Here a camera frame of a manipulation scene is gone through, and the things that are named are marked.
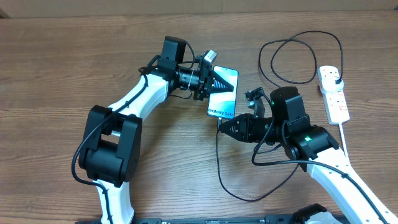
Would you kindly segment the Samsung Galaxy smartphone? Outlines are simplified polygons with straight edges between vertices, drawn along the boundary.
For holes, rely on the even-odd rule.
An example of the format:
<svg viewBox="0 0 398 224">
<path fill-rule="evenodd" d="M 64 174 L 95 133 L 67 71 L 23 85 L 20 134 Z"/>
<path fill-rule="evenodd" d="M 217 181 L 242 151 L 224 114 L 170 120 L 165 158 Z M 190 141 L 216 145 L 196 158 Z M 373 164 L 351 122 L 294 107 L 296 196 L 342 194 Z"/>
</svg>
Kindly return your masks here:
<svg viewBox="0 0 398 224">
<path fill-rule="evenodd" d="M 213 117 L 232 119 L 235 114 L 239 72 L 231 68 L 220 66 L 215 66 L 213 71 L 216 75 L 219 75 L 232 84 L 234 90 L 233 92 L 210 94 L 207 114 Z"/>
</svg>

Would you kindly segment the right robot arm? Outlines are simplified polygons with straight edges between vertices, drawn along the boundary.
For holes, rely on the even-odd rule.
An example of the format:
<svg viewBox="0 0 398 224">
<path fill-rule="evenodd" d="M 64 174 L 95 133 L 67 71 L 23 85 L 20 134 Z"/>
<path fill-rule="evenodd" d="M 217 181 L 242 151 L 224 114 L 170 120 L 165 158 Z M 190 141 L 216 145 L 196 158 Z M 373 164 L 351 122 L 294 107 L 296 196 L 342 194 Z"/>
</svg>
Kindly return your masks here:
<svg viewBox="0 0 398 224">
<path fill-rule="evenodd" d="M 266 98 L 272 116 L 241 114 L 218 125 L 218 132 L 237 141 L 279 143 L 288 159 L 308 172 L 335 201 L 349 223 L 397 223 L 395 216 L 350 165 L 337 140 L 323 127 L 312 125 L 302 96 L 294 86 L 274 90 Z"/>
</svg>

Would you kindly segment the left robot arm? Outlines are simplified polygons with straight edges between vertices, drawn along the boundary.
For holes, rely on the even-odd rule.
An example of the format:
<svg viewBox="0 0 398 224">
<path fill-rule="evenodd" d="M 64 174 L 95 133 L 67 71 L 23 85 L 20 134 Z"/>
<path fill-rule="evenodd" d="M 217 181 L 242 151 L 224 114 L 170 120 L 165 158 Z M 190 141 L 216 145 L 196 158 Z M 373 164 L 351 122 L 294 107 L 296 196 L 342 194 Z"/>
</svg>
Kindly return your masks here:
<svg viewBox="0 0 398 224">
<path fill-rule="evenodd" d="M 129 182 L 139 162 L 142 125 L 174 90 L 187 90 L 195 100 L 207 98 L 210 116 L 234 117 L 238 71 L 215 66 L 212 50 L 194 55 L 190 64 L 197 68 L 187 68 L 183 58 L 188 46 L 186 40 L 165 37 L 161 54 L 139 69 L 139 82 L 127 95 L 90 109 L 71 172 L 77 182 L 96 187 L 102 209 L 98 223 L 134 222 Z"/>
</svg>

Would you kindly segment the white charger plug adapter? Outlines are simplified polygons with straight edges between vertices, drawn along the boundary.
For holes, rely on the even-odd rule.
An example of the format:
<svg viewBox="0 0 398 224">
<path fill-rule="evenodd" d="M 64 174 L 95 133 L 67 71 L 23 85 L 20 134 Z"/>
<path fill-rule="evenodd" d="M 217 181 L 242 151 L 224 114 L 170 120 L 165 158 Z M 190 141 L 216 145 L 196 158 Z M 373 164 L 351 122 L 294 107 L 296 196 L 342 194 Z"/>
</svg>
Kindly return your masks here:
<svg viewBox="0 0 398 224">
<path fill-rule="evenodd" d="M 321 78 L 319 83 L 320 91 L 323 94 L 341 91 L 344 88 L 344 85 L 344 81 L 339 78 L 337 80 L 334 80 L 334 78 Z"/>
</svg>

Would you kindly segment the white power strip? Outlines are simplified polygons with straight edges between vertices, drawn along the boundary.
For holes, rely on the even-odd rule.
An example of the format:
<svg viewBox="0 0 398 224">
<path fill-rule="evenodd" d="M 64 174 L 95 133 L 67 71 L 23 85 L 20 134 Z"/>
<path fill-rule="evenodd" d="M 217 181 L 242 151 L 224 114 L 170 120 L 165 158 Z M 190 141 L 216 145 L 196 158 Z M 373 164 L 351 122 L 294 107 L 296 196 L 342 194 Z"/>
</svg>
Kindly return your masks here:
<svg viewBox="0 0 398 224">
<path fill-rule="evenodd" d="M 340 79 L 339 71 L 331 65 L 324 65 L 318 69 L 318 80 L 321 78 Z M 343 89 L 329 94 L 322 94 L 326 116 L 329 124 L 342 124 L 350 119 Z"/>
</svg>

